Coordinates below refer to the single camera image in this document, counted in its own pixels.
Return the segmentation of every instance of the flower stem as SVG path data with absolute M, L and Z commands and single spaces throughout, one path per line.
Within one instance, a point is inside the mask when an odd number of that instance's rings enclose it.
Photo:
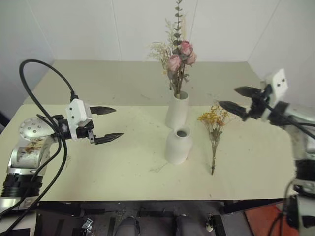
M 213 173 L 215 172 L 216 151 L 217 151 L 217 146 L 216 146 L 216 145 L 212 146 L 212 166 L 211 166 L 211 175 L 213 175 Z

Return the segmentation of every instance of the white vase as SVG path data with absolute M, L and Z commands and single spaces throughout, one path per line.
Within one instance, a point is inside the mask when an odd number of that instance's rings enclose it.
M 192 138 L 188 127 L 180 127 L 169 133 L 166 139 L 165 157 L 169 163 L 182 164 L 192 147 Z
M 172 94 L 171 102 L 166 113 L 165 123 L 167 127 L 176 129 L 185 125 L 188 113 L 188 94 L 184 91 L 180 92 L 180 98 L 176 98 Z

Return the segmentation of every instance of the vase opening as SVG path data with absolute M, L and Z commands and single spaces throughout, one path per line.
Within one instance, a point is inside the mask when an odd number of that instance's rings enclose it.
M 187 136 L 187 133 L 184 130 L 178 130 L 176 134 L 182 138 Z
M 187 99 L 187 98 L 188 98 L 188 93 L 186 93 L 186 92 L 184 92 L 184 91 L 181 91 L 180 94 L 179 94 L 179 98 L 177 98 L 177 99 L 179 99 L 179 100 L 185 100 L 185 99 Z

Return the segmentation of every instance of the person's leg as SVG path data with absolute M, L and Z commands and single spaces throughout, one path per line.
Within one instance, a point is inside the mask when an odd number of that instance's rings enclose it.
M 138 236 L 136 220 L 132 217 L 123 220 L 118 226 L 115 236 Z
M 176 236 L 204 236 L 200 225 L 188 216 L 177 217 L 176 223 Z

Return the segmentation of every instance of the dried flower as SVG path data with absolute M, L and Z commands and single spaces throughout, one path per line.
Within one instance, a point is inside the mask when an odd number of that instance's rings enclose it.
M 181 66 L 182 60 L 179 55 L 172 55 L 168 61 L 167 69 L 170 71 L 177 71 Z
M 187 58 L 186 64 L 192 65 L 196 62 L 196 59 L 197 59 L 197 55 L 194 52 L 192 52 L 191 55 L 189 56 L 189 58 Z
M 210 112 L 201 115 L 198 120 L 207 128 L 212 144 L 212 166 L 211 174 L 215 171 L 216 151 L 221 138 L 222 129 L 226 125 L 225 120 L 229 117 L 229 112 L 220 106 L 212 106 Z
M 196 61 L 196 55 L 192 53 L 192 45 L 188 41 L 184 41 L 185 33 L 185 16 L 181 14 L 182 9 L 180 3 L 183 0 L 177 0 L 177 6 L 175 7 L 177 22 L 171 23 L 166 20 L 166 26 L 168 28 L 167 43 L 153 43 L 151 45 L 150 57 L 158 59 L 163 67 L 163 70 L 167 70 L 169 78 L 169 87 L 173 89 L 174 95 L 179 98 L 182 88 L 183 80 L 188 82 L 189 74 L 185 73 L 185 65 L 192 65 Z
M 181 53 L 189 56 L 193 51 L 192 45 L 188 41 L 183 41 L 181 43 Z

